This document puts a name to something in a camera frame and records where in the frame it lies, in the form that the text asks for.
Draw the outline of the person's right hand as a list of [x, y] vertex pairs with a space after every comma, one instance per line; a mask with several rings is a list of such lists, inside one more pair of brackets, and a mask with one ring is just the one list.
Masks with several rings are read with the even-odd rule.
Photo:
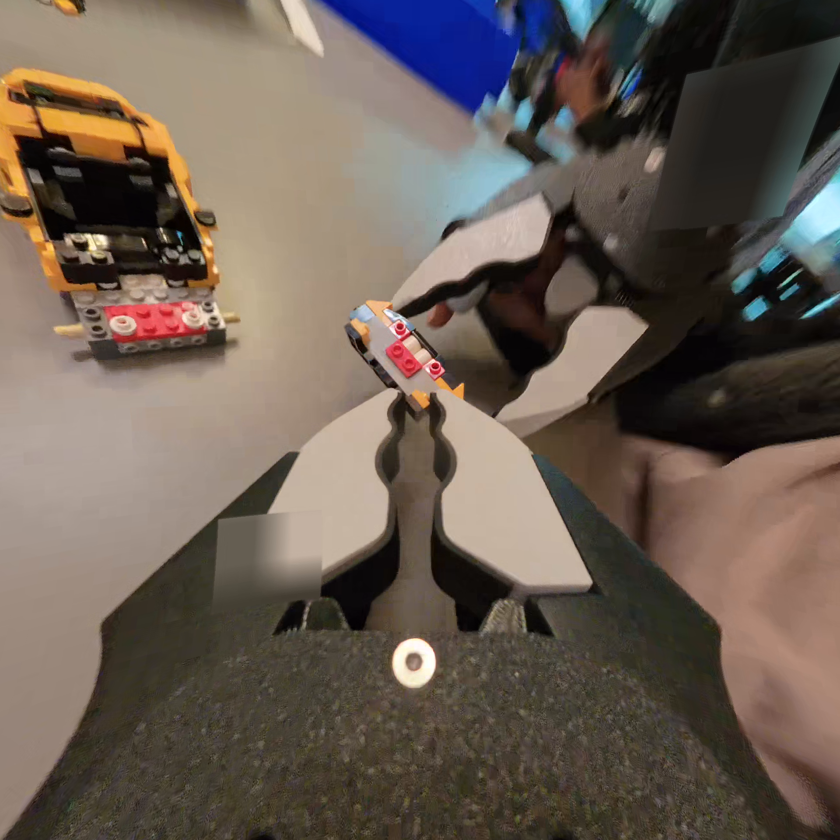
[[566, 219], [554, 223], [534, 264], [513, 279], [480, 291], [478, 315], [494, 346], [517, 380], [548, 363], [564, 343], [565, 321], [550, 317], [546, 297], [565, 259]]

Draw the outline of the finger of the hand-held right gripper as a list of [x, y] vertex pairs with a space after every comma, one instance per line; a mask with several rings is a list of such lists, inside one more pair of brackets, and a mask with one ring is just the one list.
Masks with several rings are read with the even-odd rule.
[[527, 438], [578, 411], [647, 329], [646, 321], [627, 308], [583, 309], [567, 329], [562, 348], [529, 375], [496, 420], [518, 438]]
[[441, 303], [454, 313], [476, 308], [498, 275], [541, 256], [553, 217], [552, 204], [538, 193], [457, 228], [399, 287], [393, 310], [414, 319]]

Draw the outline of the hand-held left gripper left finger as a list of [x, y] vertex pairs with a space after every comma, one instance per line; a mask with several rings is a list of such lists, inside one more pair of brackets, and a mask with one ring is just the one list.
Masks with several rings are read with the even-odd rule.
[[319, 560], [331, 582], [385, 546], [394, 529], [386, 446], [398, 437], [385, 390], [332, 421], [298, 452], [271, 507], [291, 526], [289, 560]]

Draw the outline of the blue plastic bin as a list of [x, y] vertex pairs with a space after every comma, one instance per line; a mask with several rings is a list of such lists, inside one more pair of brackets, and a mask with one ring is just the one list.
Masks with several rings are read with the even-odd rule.
[[323, 4], [469, 114], [501, 94], [518, 53], [492, 1]]

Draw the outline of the torn white paper strip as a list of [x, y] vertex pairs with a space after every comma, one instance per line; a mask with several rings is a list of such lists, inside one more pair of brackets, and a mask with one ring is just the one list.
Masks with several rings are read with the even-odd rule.
[[246, 1], [258, 31], [284, 45], [297, 44], [318, 58], [324, 57], [319, 32], [304, 1]]

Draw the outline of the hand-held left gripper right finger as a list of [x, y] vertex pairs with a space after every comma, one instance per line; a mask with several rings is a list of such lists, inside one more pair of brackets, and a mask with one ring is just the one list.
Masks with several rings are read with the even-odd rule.
[[588, 592], [590, 572], [531, 450], [452, 392], [434, 394], [432, 570], [450, 596]]

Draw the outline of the person's black fleece jacket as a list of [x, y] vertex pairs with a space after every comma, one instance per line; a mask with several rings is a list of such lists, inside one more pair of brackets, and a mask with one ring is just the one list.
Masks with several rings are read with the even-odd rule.
[[694, 333], [615, 406], [626, 434], [727, 456], [837, 437], [838, 313]]

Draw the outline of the red white orange lego strip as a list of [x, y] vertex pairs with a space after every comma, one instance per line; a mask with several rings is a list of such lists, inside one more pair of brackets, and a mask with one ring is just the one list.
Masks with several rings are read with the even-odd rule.
[[437, 392], [464, 399], [465, 386], [447, 371], [443, 358], [389, 301], [366, 301], [344, 325], [358, 355], [387, 388], [402, 394], [415, 417], [425, 413]]

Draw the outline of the orange lego car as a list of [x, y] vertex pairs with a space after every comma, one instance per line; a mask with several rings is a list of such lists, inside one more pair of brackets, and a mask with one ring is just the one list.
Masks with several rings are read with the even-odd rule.
[[196, 200], [167, 127], [99, 83], [2, 77], [2, 217], [71, 306], [58, 335], [97, 361], [224, 346], [215, 213]]

